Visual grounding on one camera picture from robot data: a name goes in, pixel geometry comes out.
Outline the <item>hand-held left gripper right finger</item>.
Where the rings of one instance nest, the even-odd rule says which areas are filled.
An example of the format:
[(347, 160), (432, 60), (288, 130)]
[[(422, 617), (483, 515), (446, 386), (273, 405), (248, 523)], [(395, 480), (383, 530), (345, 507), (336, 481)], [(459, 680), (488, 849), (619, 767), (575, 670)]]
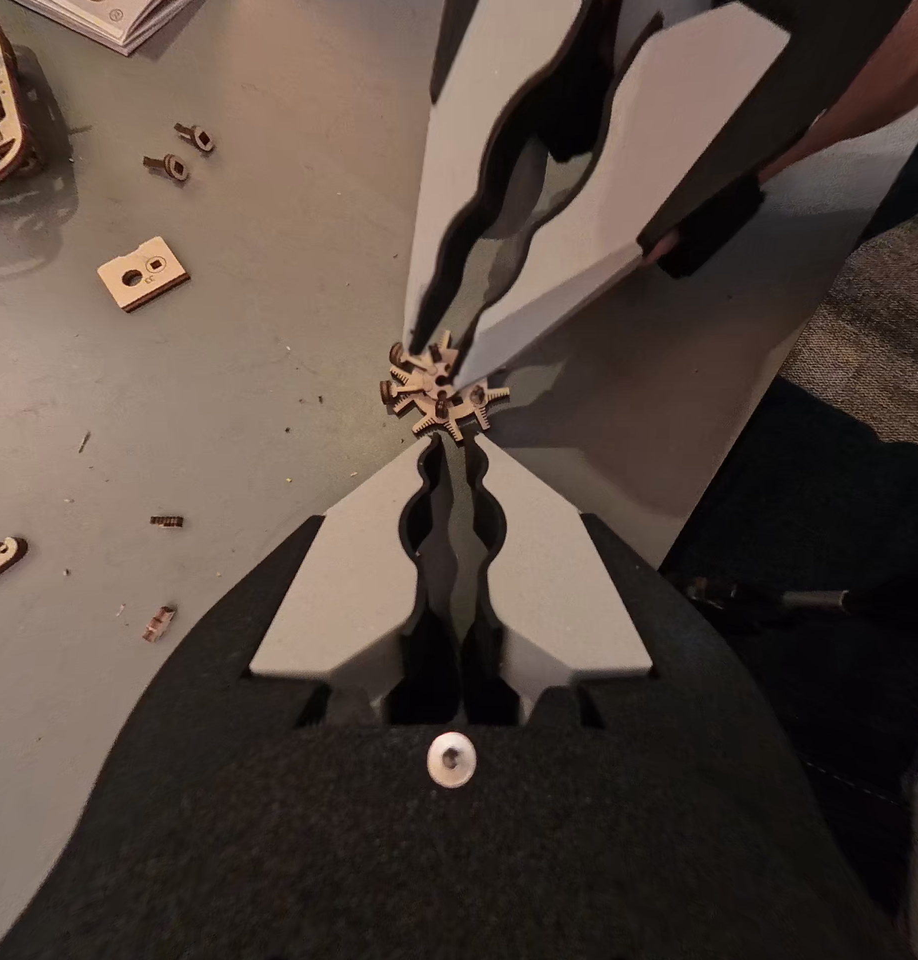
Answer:
[(461, 657), (467, 718), (516, 724), (548, 690), (647, 677), (585, 515), (482, 434), (465, 439), (465, 475), (486, 551)]

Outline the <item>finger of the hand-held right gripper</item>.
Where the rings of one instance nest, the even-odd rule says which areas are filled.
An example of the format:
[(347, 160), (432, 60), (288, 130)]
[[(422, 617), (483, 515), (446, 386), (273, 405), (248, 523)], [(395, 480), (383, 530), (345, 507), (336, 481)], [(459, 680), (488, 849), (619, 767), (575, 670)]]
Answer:
[(661, 29), (612, 97), (577, 194), (536, 227), (509, 289), (476, 318), (455, 386), (487, 378), (638, 268), (639, 237), (788, 44), (739, 2)]
[(510, 120), (558, 66), (582, 2), (447, 2), (430, 106), (402, 341), (425, 350), (512, 174)]

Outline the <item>grey desk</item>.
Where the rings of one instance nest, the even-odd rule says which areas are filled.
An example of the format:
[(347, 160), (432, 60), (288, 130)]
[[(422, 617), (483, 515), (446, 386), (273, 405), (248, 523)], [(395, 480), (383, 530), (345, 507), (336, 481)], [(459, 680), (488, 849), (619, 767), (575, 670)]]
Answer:
[[(0, 2), (47, 155), (0, 185), (0, 538), (29, 545), (0, 577), (0, 937), (166, 656), (409, 441), (377, 384), (440, 10), (202, 2), (123, 57)], [(623, 282), (523, 357), (490, 437), (660, 562), (917, 141), (918, 108), (781, 174), (696, 276)], [(168, 153), (185, 183), (143, 166)], [(154, 236), (190, 278), (126, 313), (96, 270)]]

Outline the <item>square wooden plate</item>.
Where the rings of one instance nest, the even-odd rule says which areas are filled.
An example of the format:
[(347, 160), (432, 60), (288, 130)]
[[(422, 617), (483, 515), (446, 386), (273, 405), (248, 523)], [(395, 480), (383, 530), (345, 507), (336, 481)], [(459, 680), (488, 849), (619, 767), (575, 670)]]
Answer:
[(130, 313), (189, 280), (187, 270), (161, 236), (113, 258), (96, 270), (116, 305)]

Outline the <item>dark blue jeans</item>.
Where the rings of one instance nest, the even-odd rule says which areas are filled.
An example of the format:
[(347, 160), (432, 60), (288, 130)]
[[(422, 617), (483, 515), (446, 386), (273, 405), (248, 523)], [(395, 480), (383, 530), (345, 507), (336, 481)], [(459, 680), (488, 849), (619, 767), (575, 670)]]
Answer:
[(918, 446), (783, 378), (660, 568), (761, 594), (877, 592), (901, 610), (697, 607), (773, 708), (826, 822), (871, 898), (896, 919), (918, 774)]

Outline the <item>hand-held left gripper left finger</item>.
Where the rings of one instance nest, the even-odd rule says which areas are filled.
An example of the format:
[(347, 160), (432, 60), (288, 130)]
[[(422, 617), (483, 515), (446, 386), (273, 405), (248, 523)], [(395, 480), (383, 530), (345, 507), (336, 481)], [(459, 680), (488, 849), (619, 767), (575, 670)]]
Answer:
[(444, 465), (440, 438), (420, 438), (316, 517), (252, 676), (309, 681), (393, 724), (456, 716), (457, 646), (419, 556)]

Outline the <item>wooden spiked gear disc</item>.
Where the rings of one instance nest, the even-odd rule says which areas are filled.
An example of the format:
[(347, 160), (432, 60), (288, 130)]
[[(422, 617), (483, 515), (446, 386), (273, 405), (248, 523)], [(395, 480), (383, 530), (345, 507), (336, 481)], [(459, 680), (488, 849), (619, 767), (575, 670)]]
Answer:
[[(457, 351), (455, 361), (452, 367), (452, 374), (456, 372), (459, 350), (452, 344), (452, 334), (449, 330), (441, 333), (437, 339), (431, 343), (441, 343), (443, 346), (449, 346)], [(414, 354), (416, 356), (425, 355), (425, 352)], [(420, 435), (431, 429), (441, 429), (453, 438), (457, 445), (464, 442), (461, 431), (462, 423), (473, 419), (482, 430), (489, 429), (489, 404), (493, 402), (504, 402), (510, 395), (511, 390), (508, 387), (491, 387), (488, 379), (482, 379), (474, 382), (471, 386), (458, 389), (454, 386), (451, 378), (438, 377), (433, 378), (429, 371), (426, 375), (412, 375), (403, 379), (396, 378), (391, 370), (391, 379), (399, 383), (421, 385), (424, 393), (416, 398), (410, 406), (421, 412), (421, 419), (413, 426), (413, 433)], [(398, 413), (403, 414), (408, 408)]]

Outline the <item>instruction booklet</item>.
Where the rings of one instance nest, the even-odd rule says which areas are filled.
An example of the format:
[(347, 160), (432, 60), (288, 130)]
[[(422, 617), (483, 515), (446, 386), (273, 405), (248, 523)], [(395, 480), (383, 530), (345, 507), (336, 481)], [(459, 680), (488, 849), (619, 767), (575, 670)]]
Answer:
[(105, 48), (128, 57), (189, 7), (191, 1), (17, 1)]

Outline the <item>wooden model vehicle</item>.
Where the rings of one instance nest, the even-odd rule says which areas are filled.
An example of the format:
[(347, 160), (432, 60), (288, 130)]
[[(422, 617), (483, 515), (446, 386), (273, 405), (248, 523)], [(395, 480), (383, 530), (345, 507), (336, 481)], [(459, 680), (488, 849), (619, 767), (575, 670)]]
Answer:
[(0, 25), (0, 183), (41, 166), (13, 48)]

